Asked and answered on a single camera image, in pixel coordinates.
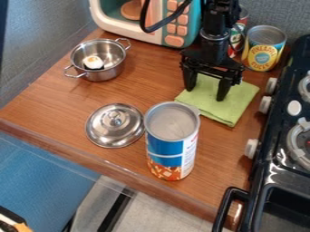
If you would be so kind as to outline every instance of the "blue chair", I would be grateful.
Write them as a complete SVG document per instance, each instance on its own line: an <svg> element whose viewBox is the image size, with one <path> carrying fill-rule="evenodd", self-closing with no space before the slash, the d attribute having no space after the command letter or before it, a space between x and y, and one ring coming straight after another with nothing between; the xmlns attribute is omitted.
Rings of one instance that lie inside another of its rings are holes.
<svg viewBox="0 0 310 232"><path fill-rule="evenodd" d="M35 232L62 231L99 174L0 133L0 206Z"/></svg>

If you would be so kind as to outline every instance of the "green cloth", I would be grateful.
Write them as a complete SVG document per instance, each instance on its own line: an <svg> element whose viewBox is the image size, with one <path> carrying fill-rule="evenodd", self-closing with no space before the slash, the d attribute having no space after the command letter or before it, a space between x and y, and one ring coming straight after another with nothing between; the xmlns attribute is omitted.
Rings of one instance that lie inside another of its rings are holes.
<svg viewBox="0 0 310 232"><path fill-rule="evenodd" d="M259 88L242 82L231 87L224 101L217 101L218 82L216 78L199 74L196 87L191 92L183 91L175 100L194 105L202 115L234 127Z"/></svg>

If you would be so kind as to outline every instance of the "colorful can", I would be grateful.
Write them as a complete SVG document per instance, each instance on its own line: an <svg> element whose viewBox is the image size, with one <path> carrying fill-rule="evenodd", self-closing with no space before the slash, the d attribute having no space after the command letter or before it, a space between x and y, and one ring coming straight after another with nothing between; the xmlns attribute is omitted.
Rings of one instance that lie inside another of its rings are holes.
<svg viewBox="0 0 310 232"><path fill-rule="evenodd" d="M159 179L179 180L194 168L200 118L197 108L168 101L145 115L147 162Z"/></svg>
<svg viewBox="0 0 310 232"><path fill-rule="evenodd" d="M248 10L243 5L240 5L240 7L241 7L240 19L237 21L235 26L239 27L240 31L243 33L247 26ZM237 55L237 52L241 50L242 45L244 44L244 38L242 34L235 28L231 29L230 43L233 46L233 48L231 46L228 47L228 55L230 58L233 58Z"/></svg>
<svg viewBox="0 0 310 232"><path fill-rule="evenodd" d="M271 25L258 25L247 32L242 63L248 68L266 72L279 62L286 45L286 34Z"/></svg>

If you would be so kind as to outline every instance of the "boiled egg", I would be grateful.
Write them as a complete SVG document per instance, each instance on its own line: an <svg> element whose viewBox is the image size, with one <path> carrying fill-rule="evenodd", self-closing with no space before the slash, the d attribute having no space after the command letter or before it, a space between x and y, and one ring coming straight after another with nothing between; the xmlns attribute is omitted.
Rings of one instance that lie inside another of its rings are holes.
<svg viewBox="0 0 310 232"><path fill-rule="evenodd" d="M87 69L103 69L104 62L103 60L97 55L90 55L85 57L82 60L83 64L86 66Z"/></svg>

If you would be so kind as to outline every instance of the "pot handle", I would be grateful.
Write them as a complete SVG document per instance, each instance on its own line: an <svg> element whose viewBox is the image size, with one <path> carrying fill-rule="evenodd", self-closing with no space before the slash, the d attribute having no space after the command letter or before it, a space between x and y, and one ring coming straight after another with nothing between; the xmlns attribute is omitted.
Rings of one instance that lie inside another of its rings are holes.
<svg viewBox="0 0 310 232"><path fill-rule="evenodd" d="M127 47L123 46L123 47L125 48L126 51L127 51L128 49L131 48L131 42L130 42L128 39L126 39L126 38L118 38L118 39L116 39L115 41L118 42L118 43L120 43L120 42L119 42L120 40L126 41L126 42L127 42L127 44L128 44Z"/></svg>
<svg viewBox="0 0 310 232"><path fill-rule="evenodd" d="M213 224L212 232L222 231L231 203L234 200L241 200L247 203L248 198L248 192L245 190L235 187L228 188L225 192L225 195L223 196L222 202L220 203L218 214Z"/></svg>
<svg viewBox="0 0 310 232"><path fill-rule="evenodd" d="M71 68L73 68L73 64L69 65L68 67L65 67L64 70L63 70L63 74L65 76L67 76L67 77L72 77L72 78L80 78L80 77L83 77L83 76L87 75L87 72L82 73L82 74L77 75L77 76L70 75L70 74L68 74L68 70L71 69Z"/></svg>

